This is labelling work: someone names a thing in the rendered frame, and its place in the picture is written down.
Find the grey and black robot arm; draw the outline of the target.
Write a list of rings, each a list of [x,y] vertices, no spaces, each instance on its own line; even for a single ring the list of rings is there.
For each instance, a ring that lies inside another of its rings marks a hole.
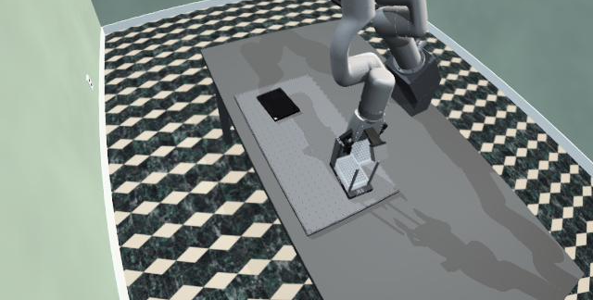
[[[383,7],[375,10],[374,2]],[[394,56],[396,70],[406,75],[416,73],[423,67],[427,42],[416,46],[420,41],[413,38],[427,32],[426,0],[341,0],[341,6],[342,19],[330,45],[333,77],[343,87],[365,81],[358,111],[363,118],[376,121],[384,116],[395,77],[374,53],[348,57],[350,44],[372,21]]]

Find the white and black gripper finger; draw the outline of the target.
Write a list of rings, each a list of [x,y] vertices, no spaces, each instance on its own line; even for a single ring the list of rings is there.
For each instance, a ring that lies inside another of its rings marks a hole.
[[[384,125],[383,125],[383,128],[382,128],[382,130],[381,130],[380,134],[384,132],[384,130],[387,128],[387,126],[388,126],[388,125],[387,125],[387,124],[384,122]],[[379,135],[380,135],[380,134],[379,134]]]
[[[340,141],[344,144],[344,151],[347,152],[347,155],[350,155],[350,152],[352,149],[351,145],[354,144],[354,142],[352,142],[352,141],[349,142],[352,132],[353,132],[352,129],[350,129],[339,136]]]

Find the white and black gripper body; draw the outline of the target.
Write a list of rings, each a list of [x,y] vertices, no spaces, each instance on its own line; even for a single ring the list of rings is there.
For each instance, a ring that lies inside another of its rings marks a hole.
[[[352,142],[356,143],[356,142],[360,142],[366,139],[369,139],[366,135],[366,133],[364,132],[364,129],[369,129],[371,127],[374,127],[374,129],[376,130],[376,132],[379,133],[381,132],[381,129],[383,128],[384,125],[384,120],[385,120],[385,114],[384,116],[376,121],[371,121],[371,120],[367,120],[365,118],[363,118],[359,111],[356,109],[353,113],[353,115],[351,116],[351,119],[347,125],[347,131],[352,129]]]

